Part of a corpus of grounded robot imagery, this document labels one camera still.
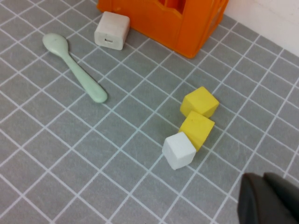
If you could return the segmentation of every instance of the white wall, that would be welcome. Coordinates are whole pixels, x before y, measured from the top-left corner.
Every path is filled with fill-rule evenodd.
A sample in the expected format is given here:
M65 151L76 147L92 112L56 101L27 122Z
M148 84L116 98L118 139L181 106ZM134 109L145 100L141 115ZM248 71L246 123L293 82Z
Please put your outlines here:
M230 0L225 14L299 56L299 0Z

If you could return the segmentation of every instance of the plastic spoon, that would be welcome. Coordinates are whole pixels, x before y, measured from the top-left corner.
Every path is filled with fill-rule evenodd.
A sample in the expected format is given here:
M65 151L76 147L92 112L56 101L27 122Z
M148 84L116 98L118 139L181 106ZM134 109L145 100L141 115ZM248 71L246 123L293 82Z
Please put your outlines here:
M107 100L107 93L94 81L69 55L69 46L66 39L58 34L46 34L43 36L43 44L46 49L61 57L69 66L75 77L81 83L88 95L97 103Z

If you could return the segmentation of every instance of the spoon handle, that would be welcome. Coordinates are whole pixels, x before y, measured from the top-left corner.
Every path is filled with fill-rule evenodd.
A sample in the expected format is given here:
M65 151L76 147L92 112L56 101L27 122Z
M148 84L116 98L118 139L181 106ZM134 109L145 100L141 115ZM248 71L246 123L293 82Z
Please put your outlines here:
M81 83L88 95L96 103L103 103L107 100L107 93L103 88L93 80L72 58L71 56L64 57L65 63L74 73L77 80Z

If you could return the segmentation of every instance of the orange crate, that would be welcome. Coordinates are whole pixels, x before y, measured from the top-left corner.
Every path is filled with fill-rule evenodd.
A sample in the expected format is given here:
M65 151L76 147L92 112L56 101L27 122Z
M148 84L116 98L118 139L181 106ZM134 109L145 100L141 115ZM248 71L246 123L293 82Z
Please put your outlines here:
M222 20L228 0L99 0L98 9L126 15L131 27L193 58Z

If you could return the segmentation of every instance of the gray tile floor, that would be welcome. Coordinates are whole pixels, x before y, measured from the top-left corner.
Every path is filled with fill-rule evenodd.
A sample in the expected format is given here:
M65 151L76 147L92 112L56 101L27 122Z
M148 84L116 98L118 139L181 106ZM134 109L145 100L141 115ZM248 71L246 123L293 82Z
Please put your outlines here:
M0 0L3 224L235 224L244 172L299 185L299 58L224 17L190 60L131 30L99 48L96 0ZM108 92L93 103L42 36L57 32ZM221 102L190 166L161 155L185 94Z

